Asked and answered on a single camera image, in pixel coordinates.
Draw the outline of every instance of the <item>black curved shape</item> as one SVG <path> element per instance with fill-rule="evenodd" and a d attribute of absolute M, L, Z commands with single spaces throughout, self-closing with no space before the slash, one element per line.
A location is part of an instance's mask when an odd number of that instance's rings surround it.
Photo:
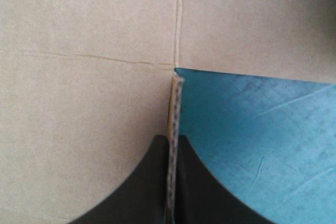
<path fill-rule="evenodd" d="M 133 173 L 109 197 L 71 224 L 162 224 L 169 144 L 156 136 Z"/>
<path fill-rule="evenodd" d="M 179 138 L 176 224 L 270 224 L 225 189 L 207 170 L 185 136 Z"/>

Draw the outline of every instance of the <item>corrugated cardboard edge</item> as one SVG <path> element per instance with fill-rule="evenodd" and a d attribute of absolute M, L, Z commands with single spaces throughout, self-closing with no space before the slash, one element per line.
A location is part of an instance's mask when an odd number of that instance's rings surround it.
<path fill-rule="evenodd" d="M 168 140 L 169 162 L 167 173 L 167 198 L 166 198 L 166 224 L 174 223 L 175 185 L 176 185 L 176 161 L 177 144 L 179 139 L 179 122 L 181 109 L 181 95 L 184 79 L 175 75 L 172 78 L 172 91 L 169 106 Z"/>

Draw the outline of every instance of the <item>blue paper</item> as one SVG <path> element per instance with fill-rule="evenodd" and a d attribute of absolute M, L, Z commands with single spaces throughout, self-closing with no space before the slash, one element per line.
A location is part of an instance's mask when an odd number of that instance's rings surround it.
<path fill-rule="evenodd" d="M 276 223 L 336 223 L 335 85 L 176 72 L 180 134 L 227 189 Z"/>

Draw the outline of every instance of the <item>teal cardboard panel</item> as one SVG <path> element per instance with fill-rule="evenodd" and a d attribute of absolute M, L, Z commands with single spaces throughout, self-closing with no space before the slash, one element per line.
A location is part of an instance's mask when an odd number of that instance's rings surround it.
<path fill-rule="evenodd" d="M 177 68 L 180 134 L 276 223 L 336 223 L 336 86 Z"/>

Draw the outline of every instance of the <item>cardboard box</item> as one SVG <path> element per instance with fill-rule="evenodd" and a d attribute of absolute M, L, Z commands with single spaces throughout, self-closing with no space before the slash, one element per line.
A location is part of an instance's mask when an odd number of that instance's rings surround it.
<path fill-rule="evenodd" d="M 336 81 L 334 0 L 0 0 L 0 223 L 66 223 L 164 134 L 174 67 Z"/>

